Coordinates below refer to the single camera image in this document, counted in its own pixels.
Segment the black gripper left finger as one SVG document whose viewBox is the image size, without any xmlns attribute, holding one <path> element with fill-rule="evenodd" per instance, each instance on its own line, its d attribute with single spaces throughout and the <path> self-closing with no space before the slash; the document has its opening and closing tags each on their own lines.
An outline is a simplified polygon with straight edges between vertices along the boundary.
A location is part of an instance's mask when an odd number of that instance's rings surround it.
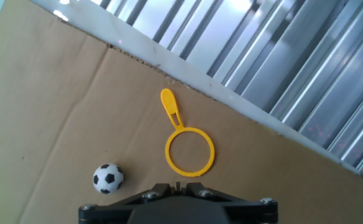
<svg viewBox="0 0 363 224">
<path fill-rule="evenodd" d="M 79 224 L 127 223 L 140 205 L 174 196 L 177 186 L 155 184 L 151 189 L 110 205 L 86 204 L 78 209 Z"/>
</svg>

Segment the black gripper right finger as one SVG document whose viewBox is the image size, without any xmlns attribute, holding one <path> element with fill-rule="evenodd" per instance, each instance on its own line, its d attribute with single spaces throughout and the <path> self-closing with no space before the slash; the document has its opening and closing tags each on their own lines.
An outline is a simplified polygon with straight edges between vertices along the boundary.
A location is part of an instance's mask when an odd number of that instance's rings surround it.
<svg viewBox="0 0 363 224">
<path fill-rule="evenodd" d="M 230 223 L 278 223 L 278 202 L 272 198 L 244 200 L 207 188 L 200 182 L 181 185 L 181 195 L 219 205 Z"/>
</svg>

